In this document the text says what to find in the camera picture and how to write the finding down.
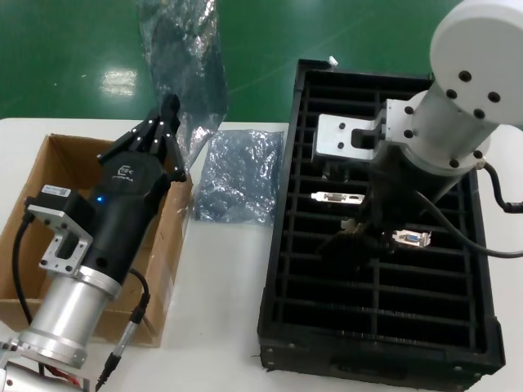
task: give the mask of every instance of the logo on robotic hand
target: logo on robotic hand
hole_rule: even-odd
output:
[[[133,182],[133,179],[130,177],[133,170],[131,170],[130,166],[123,165],[118,169],[118,173],[116,176],[113,176],[113,178],[119,178],[120,180],[127,180]]]

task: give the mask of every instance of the metal connector plate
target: metal connector plate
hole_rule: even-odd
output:
[[[311,198],[318,202],[325,203],[344,203],[361,204],[364,199],[363,194],[334,194],[329,192],[316,192],[311,194]]]
[[[410,230],[397,230],[392,234],[392,238],[397,243],[410,247],[428,247],[431,244],[432,233],[418,233]]]

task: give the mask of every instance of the cardboard box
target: cardboard box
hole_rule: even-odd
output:
[[[46,184],[79,189],[84,197],[88,196],[90,188],[101,178],[101,165],[96,156],[110,144],[106,140],[60,135],[50,135],[44,140],[0,237],[0,320],[11,329],[21,331],[27,327],[11,274],[12,246],[24,214],[25,198],[36,196]],[[183,244],[191,187],[190,179],[185,183],[172,183],[134,260],[133,267],[145,275],[151,291],[144,320],[134,336],[135,344],[158,346],[160,343]],[[52,236],[51,230],[35,220],[20,247],[20,278],[32,314],[36,314],[51,283],[38,263]],[[94,337],[117,342],[140,296],[140,283],[129,275],[120,297],[102,314]]]

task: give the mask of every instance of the black tray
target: black tray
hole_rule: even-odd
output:
[[[407,100],[430,85],[428,76],[346,73],[323,61],[298,62],[258,322],[265,368],[456,391],[505,364],[487,258],[460,246],[430,216],[407,227],[431,231],[430,247],[399,250],[358,274],[315,254],[355,209],[318,203],[311,193],[364,194],[367,187],[364,173],[325,180],[311,164],[319,114],[375,118],[384,100]],[[438,206],[485,244],[475,172]]]

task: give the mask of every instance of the black cable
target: black cable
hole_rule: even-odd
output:
[[[434,217],[434,219],[436,219],[438,223],[440,223],[440,225],[445,227],[456,241],[460,242],[465,247],[468,247],[470,250],[487,256],[499,257],[500,259],[516,259],[518,257],[523,257],[523,251],[499,252],[493,251],[492,249],[488,249],[486,247],[482,247],[480,244],[475,243],[474,241],[463,235],[461,231],[456,229],[456,227],[454,227],[454,225],[450,223],[446,216],[443,215],[443,212],[441,212],[440,209],[436,207],[436,205],[433,202],[431,202],[428,198],[426,198],[423,194],[421,194],[415,189],[406,186],[404,183],[390,176],[384,171],[379,171],[369,165],[361,165],[357,163],[351,163],[350,167],[357,167],[362,171],[366,171],[370,174],[381,177],[384,180],[390,181],[392,184],[397,185],[399,189],[402,189],[403,191],[411,194],[413,198],[416,200],[416,202],[420,204],[420,206],[422,206],[423,208],[427,209],[427,211]]]
[[[109,357],[105,361],[104,370],[100,374],[100,377],[98,378],[98,382],[96,383],[96,388],[95,388],[96,391],[100,390],[100,388],[107,382],[111,373],[114,371],[114,369],[116,369],[116,367],[120,363],[120,359],[122,359],[123,351],[125,350],[127,343],[131,340],[132,335],[134,334],[134,331],[138,327],[138,324],[140,324],[141,320],[144,318],[145,311],[147,310],[147,305],[149,304],[149,300],[150,300],[149,284],[147,284],[147,281],[145,280],[144,275],[140,274],[134,268],[131,268],[129,270],[129,274],[136,276],[140,280],[141,286],[143,287],[144,292],[141,294],[140,302],[138,303],[136,308],[134,308],[134,310],[132,311],[131,317],[129,317],[129,323],[127,323],[127,326],[122,335],[122,338],[120,339],[120,342],[116,345],[113,352],[111,354],[109,354]]]
[[[22,307],[22,310],[24,311],[25,318],[27,319],[27,323],[31,325],[33,322],[33,315],[31,314],[31,310],[29,309],[29,306],[27,305],[27,300],[25,299],[24,290],[22,289],[22,283],[20,281],[20,264],[19,264],[19,258],[20,258],[20,245],[22,244],[22,238],[24,237],[25,231],[29,227],[29,225],[34,221],[34,215],[30,212],[26,212],[24,214],[24,217],[22,218],[22,223],[20,224],[20,228],[16,232],[15,236],[15,242],[13,243],[13,253],[12,253],[12,274],[13,274],[13,282],[15,283],[15,290],[16,295],[18,296],[18,300],[20,302],[20,306]],[[41,376],[44,375],[44,367],[42,363],[38,364],[38,372]]]
[[[523,213],[523,203],[506,203],[501,195],[501,185],[499,184],[498,173],[490,163],[485,163],[484,169],[489,173],[492,180],[492,187],[494,188],[494,198],[496,203],[507,214],[521,214]]]
[[[134,268],[131,268],[129,270],[129,274],[133,274],[134,276],[136,276],[138,278],[138,280],[140,280],[140,283],[141,283],[141,286],[143,287],[144,289],[144,293],[142,294],[142,297],[146,296],[146,297],[150,297],[150,294],[149,294],[149,284],[147,284],[147,281],[145,280],[145,277],[144,275],[140,274],[136,269]]]

